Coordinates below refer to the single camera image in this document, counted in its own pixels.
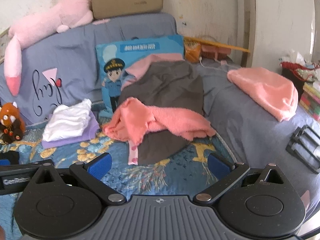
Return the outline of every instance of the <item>silver screw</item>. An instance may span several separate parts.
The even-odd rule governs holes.
[[[108,197],[108,200],[110,200],[111,202],[114,202],[114,203],[119,203],[124,200],[124,196],[121,194],[111,194]]]
[[[202,201],[202,202],[208,202],[212,198],[211,198],[211,196],[209,194],[201,193],[201,194],[196,195],[196,199],[199,200],[199,201]]]

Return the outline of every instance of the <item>gray-brown garment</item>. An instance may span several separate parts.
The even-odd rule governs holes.
[[[203,114],[203,96],[202,78],[191,64],[165,61],[152,63],[140,80],[125,87],[118,104],[134,97],[146,106],[181,107]],[[188,143],[168,130],[148,133],[138,146],[138,164],[157,163]]]

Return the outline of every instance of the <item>white folded cloth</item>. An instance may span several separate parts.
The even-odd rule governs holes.
[[[60,105],[44,128],[46,142],[81,136],[90,120],[91,101],[84,99],[74,106]]]

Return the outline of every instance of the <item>pink plush toy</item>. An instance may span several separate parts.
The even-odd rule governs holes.
[[[93,20],[90,0],[60,0],[45,13],[36,13],[20,19],[9,29],[12,38],[5,50],[4,76],[7,86],[16,96],[21,82],[21,50],[55,32],[86,25]]]

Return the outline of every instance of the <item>orange plastic bag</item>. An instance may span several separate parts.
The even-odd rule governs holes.
[[[190,63],[198,63],[201,55],[201,44],[194,41],[184,41],[184,57]]]

